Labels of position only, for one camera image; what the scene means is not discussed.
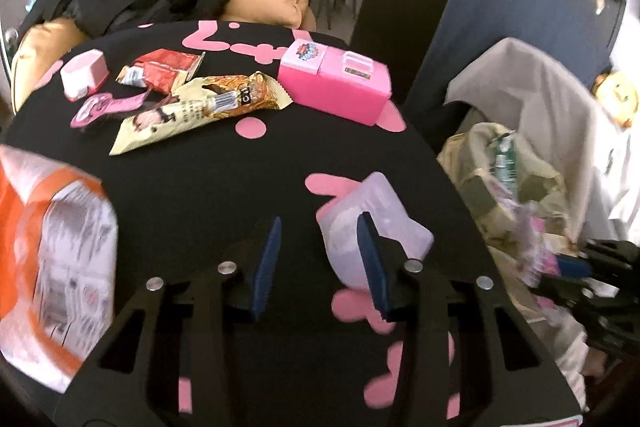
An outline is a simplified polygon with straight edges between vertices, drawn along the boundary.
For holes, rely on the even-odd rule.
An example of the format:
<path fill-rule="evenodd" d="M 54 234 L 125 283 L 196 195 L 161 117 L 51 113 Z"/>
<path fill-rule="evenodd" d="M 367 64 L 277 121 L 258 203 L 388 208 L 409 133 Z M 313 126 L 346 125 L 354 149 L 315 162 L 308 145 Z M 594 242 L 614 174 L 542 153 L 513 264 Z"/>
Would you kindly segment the person right hand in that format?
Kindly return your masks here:
<path fill-rule="evenodd" d="M 582 376 L 600 381 L 606 373 L 608 354 L 598 349 L 589 348 L 582 366 Z"/>

